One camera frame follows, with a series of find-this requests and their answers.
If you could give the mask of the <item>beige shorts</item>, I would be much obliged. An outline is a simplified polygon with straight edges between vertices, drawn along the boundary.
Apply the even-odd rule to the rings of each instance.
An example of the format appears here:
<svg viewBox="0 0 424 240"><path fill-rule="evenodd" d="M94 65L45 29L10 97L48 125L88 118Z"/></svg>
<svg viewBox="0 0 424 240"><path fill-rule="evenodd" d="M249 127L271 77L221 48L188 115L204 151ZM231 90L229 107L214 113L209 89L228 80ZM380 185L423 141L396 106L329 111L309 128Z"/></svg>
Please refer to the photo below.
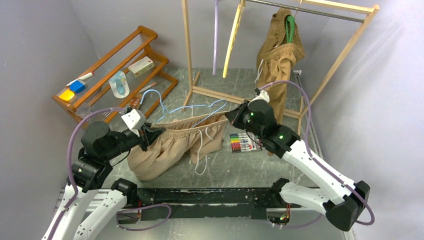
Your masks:
<svg viewBox="0 0 424 240"><path fill-rule="evenodd" d="M188 153L193 164L198 165L210 153L220 151L228 119L226 111L192 116L173 122L154 124L164 128L147 148L133 147L127 157L129 169L140 181L157 178Z"/></svg>

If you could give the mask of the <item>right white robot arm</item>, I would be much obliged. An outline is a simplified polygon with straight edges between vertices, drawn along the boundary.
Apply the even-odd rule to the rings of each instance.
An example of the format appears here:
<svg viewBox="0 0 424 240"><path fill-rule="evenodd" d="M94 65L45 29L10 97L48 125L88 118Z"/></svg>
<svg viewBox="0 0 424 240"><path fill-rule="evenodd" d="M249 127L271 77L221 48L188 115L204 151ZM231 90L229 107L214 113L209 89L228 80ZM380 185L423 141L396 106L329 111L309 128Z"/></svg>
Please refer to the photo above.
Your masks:
<svg viewBox="0 0 424 240"><path fill-rule="evenodd" d="M270 153L301 170L318 187L310 188L281 178L270 188L275 207L285 203L314 210L337 229L348 232L368 208L371 187L363 180L355 182L338 172L289 127L277 123L273 108L265 100L245 100L225 113L229 123L258 137Z"/></svg>

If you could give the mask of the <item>blue wire hanger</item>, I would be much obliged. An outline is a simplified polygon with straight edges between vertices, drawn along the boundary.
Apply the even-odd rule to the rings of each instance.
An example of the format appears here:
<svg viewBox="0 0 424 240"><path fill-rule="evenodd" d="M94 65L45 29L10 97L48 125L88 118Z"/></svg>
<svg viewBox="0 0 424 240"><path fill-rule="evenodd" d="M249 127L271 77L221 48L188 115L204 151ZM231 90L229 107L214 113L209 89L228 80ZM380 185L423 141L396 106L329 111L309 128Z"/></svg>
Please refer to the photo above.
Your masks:
<svg viewBox="0 0 424 240"><path fill-rule="evenodd" d="M196 123L194 126L192 126L192 128L194 128L194 127L197 127L198 125L200 125L201 123L205 122L206 120L208 120L210 117L212 117L214 114L216 114L219 110L221 110L222 108L224 108L227 105L227 103L228 103L228 101L226 99L221 98L221 99L218 99L218 100L213 101L210 104L195 104L195 105L185 105L185 106L182 105L182 106L179 106L179 107L177 107L177 108L175 108L173 110L169 110L165 106L165 104L163 103L162 94L158 90L156 90L156 89L147 89L146 91L144 91L142 93L141 99L139 101L140 105L143 104L143 102L144 102L144 100L146 98L147 93L156 93L158 95L159 105L162 108L162 110L161 110L162 116L158 120L156 120L154 122L155 124L158 124L167 114L169 115L169 114L175 113L175 112L177 112L179 110L185 110L185 109L192 109L192 110L194 110L194 108L203 108L203 107L208 108L208 109L211 109L216 104L221 103L221 102L223 103L222 106L220 106L219 108L217 108L213 112L207 114L203 119L201 119L198 123Z"/></svg>

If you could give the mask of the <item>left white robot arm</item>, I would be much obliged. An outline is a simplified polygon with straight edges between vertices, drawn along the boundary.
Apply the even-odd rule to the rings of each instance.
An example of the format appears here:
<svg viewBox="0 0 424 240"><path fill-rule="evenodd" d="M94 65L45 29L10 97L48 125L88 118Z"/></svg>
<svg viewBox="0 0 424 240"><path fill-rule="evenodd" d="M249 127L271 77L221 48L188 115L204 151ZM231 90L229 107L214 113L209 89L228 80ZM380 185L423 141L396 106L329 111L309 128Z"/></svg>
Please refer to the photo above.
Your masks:
<svg viewBox="0 0 424 240"><path fill-rule="evenodd" d="M135 131L112 131L103 121L90 123L81 138L83 147L70 165L59 209L43 236L45 240L93 240L119 210L141 205L137 185L117 179L99 206L83 218L113 170L111 160L133 148L147 151L165 128L144 123Z"/></svg>

